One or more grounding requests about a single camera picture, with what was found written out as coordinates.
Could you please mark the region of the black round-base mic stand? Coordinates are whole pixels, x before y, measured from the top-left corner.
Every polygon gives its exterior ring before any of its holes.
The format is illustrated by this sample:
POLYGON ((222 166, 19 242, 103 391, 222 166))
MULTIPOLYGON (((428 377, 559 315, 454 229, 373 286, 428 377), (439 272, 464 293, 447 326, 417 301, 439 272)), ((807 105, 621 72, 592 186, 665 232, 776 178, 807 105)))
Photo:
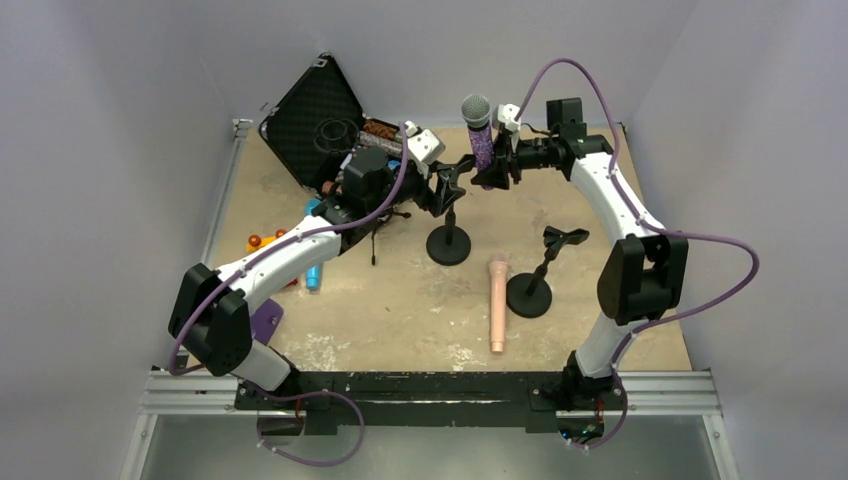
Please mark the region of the black round-base mic stand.
POLYGON ((442 266, 461 264, 471 252, 470 237, 456 225, 454 205, 446 214, 442 215, 444 224, 433 229, 426 241, 428 256, 442 266))

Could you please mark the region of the purple glitter microphone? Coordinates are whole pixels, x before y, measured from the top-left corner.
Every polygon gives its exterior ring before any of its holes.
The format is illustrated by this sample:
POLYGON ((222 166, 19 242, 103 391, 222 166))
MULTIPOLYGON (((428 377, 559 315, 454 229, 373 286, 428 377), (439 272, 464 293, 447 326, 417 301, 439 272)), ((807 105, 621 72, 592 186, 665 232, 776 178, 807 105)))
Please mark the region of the purple glitter microphone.
POLYGON ((468 129, 475 168, 478 172, 487 170, 495 156, 489 100, 479 93, 469 94, 462 102, 461 116, 468 129))

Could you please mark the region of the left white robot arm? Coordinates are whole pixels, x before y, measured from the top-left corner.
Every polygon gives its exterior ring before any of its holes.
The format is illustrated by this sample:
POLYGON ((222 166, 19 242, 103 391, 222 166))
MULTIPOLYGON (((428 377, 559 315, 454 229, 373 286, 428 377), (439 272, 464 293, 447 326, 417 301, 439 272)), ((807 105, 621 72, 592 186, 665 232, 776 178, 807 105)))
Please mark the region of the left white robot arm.
POLYGON ((470 156, 423 167, 404 158, 392 166, 378 147, 354 151, 340 183, 286 234, 216 269, 202 263, 189 268, 169 333, 212 375, 231 374, 266 391, 278 389, 295 368, 255 338, 252 315, 308 269, 350 250, 396 205, 413 201, 435 217, 446 213, 465 193, 459 176, 472 167, 470 156))

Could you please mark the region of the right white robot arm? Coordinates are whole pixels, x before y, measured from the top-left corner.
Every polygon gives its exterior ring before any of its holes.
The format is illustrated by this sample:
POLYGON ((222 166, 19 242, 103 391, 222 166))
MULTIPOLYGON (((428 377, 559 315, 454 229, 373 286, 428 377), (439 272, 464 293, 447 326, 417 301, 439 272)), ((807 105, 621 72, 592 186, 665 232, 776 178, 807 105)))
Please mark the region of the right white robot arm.
POLYGON ((518 106, 499 106, 492 115, 498 128, 492 160, 471 182, 507 190, 524 170, 554 168, 589 202, 611 242, 597 283, 599 318, 570 354, 561 381, 539 390, 551 405, 571 410, 613 392, 618 360, 638 329, 678 305, 688 242, 643 226, 651 216, 611 165, 613 147, 588 134, 580 99, 550 100, 546 108, 547 132, 523 140, 518 106))

